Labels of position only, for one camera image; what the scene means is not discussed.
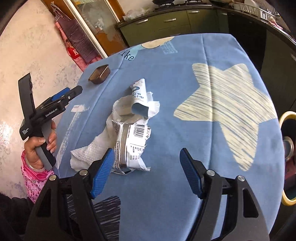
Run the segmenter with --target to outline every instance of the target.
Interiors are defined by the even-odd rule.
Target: cabinet drawer
[[[153,17],[145,18],[120,28],[130,47],[151,41],[156,30]]]
[[[190,25],[165,28],[154,32],[154,39],[177,36],[182,34],[191,34]]]
[[[151,18],[155,24],[156,30],[189,25],[188,16],[185,10],[159,14]]]
[[[196,33],[219,33],[216,10],[192,9],[187,10],[191,30]]]

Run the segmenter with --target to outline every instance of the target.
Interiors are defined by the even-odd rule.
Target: countertop
[[[121,28],[121,27],[123,27],[125,25],[128,25],[130,23],[133,23],[133,22],[136,22],[136,21],[139,21],[139,20],[154,16],[154,15],[163,14],[163,13],[167,13],[167,12],[189,10],[189,9],[218,9],[218,10],[230,13],[230,14],[237,14],[237,15],[241,15],[241,16],[244,16],[246,18],[249,18],[250,20],[262,25],[267,30],[269,30],[271,33],[273,33],[274,35],[279,37],[282,41],[284,41],[290,48],[292,48],[296,52],[296,41],[290,35],[288,35],[286,32],[272,26],[271,24],[268,23],[268,21],[266,21],[264,19],[261,19],[261,18],[259,18],[257,16],[251,15],[251,14],[246,13],[246,12],[234,10],[230,6],[218,7],[218,6],[214,6],[214,5],[197,4],[197,5],[185,5],[185,6],[170,7],[170,8],[167,8],[167,9],[147,13],[145,15],[142,15],[140,17],[134,18],[134,19],[129,20],[129,21],[122,20],[117,24],[117,28]]]

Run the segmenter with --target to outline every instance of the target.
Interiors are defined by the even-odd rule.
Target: kitchen cabinet
[[[288,110],[296,111],[296,53],[268,30],[260,75],[278,117]]]
[[[120,28],[130,47],[154,40],[154,31],[156,28],[153,20],[153,17],[149,17]]]
[[[187,10],[193,34],[219,33],[217,12],[214,9]]]
[[[119,28],[130,47],[169,36],[219,32],[217,13],[214,9],[180,10],[156,14]]]
[[[176,26],[171,28],[164,28],[154,32],[154,39],[161,39],[165,37],[177,36],[182,34],[191,34],[190,25]]]
[[[189,25],[189,20],[185,10],[163,13],[155,15],[151,18],[153,18],[155,30]]]
[[[217,17],[218,17],[218,24],[219,24],[219,32],[228,34],[229,27],[228,27],[228,13],[224,10],[217,9]]]
[[[229,33],[236,38],[260,72],[265,53],[266,28],[237,14],[228,13],[227,17]]]

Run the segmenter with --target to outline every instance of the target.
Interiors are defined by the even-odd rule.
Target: plastic bag
[[[134,18],[137,18],[139,16],[142,16],[146,13],[147,11],[145,11],[143,8],[140,8],[138,10],[129,10],[125,16],[123,16],[123,19],[125,21],[128,21],[128,20],[132,20]]]

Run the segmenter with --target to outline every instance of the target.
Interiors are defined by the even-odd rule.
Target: pink floral sleeve
[[[35,203],[47,179],[50,175],[54,174],[54,172],[53,170],[45,170],[44,172],[35,172],[31,170],[26,163],[25,155],[26,152],[23,151],[21,170],[25,179],[28,196],[31,201]]]

